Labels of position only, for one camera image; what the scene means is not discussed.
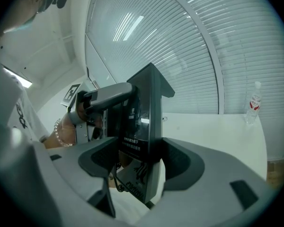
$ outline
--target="person's hand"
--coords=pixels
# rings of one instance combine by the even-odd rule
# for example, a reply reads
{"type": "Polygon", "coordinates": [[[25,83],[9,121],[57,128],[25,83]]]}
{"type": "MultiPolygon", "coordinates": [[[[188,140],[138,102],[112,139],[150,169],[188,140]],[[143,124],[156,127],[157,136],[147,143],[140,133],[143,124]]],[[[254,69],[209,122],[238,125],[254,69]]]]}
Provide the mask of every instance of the person's hand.
{"type": "MultiPolygon", "coordinates": [[[[87,117],[84,114],[83,103],[78,105],[77,113],[83,121],[87,121],[87,117]]],[[[94,121],[94,124],[95,127],[102,128],[102,117],[101,116],[97,117],[94,121]]],[[[59,135],[59,139],[64,144],[72,144],[72,145],[76,144],[76,127],[72,124],[68,113],[64,115],[60,123],[57,125],[57,132],[59,135]]],[[[44,145],[46,148],[56,148],[63,146],[57,140],[55,132],[52,132],[50,137],[44,142],[44,145]]]]}

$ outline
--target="wooden floor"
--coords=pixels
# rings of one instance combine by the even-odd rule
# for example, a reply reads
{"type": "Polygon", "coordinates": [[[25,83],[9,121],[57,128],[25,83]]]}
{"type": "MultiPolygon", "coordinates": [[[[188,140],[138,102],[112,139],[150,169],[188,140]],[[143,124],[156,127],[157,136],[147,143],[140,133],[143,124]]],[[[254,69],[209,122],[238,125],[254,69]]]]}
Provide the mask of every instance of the wooden floor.
{"type": "Polygon", "coordinates": [[[284,160],[268,161],[267,182],[275,189],[284,184],[284,160]]]}

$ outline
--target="white label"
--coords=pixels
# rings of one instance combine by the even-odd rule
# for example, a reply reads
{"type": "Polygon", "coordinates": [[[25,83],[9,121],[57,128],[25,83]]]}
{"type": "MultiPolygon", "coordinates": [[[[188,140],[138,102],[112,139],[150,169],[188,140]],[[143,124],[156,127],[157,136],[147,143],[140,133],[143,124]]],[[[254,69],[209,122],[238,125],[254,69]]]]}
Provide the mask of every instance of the white label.
{"type": "Polygon", "coordinates": [[[251,101],[249,102],[249,106],[251,109],[257,111],[260,109],[261,106],[261,101],[255,100],[253,97],[251,99],[251,101]]]}

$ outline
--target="bottle cap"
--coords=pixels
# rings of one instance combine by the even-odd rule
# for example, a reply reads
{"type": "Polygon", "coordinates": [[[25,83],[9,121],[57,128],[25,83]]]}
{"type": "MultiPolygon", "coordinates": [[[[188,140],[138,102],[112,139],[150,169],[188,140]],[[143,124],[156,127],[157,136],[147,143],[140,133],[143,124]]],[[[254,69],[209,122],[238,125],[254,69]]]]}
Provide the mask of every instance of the bottle cap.
{"type": "Polygon", "coordinates": [[[256,82],[255,82],[255,87],[256,87],[257,89],[260,89],[260,88],[261,88],[261,82],[256,81],[256,82]]]}

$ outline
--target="ceiling light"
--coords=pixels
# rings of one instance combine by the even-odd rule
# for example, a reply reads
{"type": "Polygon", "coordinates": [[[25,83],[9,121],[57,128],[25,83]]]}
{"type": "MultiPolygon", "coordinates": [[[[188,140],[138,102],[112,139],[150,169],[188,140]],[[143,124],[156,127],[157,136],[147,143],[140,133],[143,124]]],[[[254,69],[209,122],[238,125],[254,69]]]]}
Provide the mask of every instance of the ceiling light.
{"type": "Polygon", "coordinates": [[[10,69],[4,68],[5,71],[7,71],[10,75],[15,76],[18,81],[22,84],[22,86],[29,88],[33,83],[24,79],[23,77],[17,75],[16,73],[12,72],[10,69]]]}
{"type": "Polygon", "coordinates": [[[138,26],[138,24],[141,22],[141,20],[144,18],[144,16],[139,16],[136,20],[136,22],[134,22],[133,26],[129,29],[129,31],[127,32],[127,34],[125,35],[125,38],[123,39],[123,41],[127,40],[128,37],[132,34],[132,32],[134,31],[134,29],[138,26]]]}
{"type": "Polygon", "coordinates": [[[127,22],[128,22],[128,19],[129,19],[130,15],[131,15],[131,14],[128,13],[128,14],[126,14],[126,16],[124,17],[124,19],[123,19],[121,25],[119,26],[119,28],[118,28],[117,31],[116,31],[116,34],[115,34],[115,36],[114,36],[113,41],[118,41],[118,39],[119,39],[121,33],[123,32],[123,30],[124,30],[124,28],[125,28],[125,26],[126,26],[126,24],[127,24],[127,22]]]}

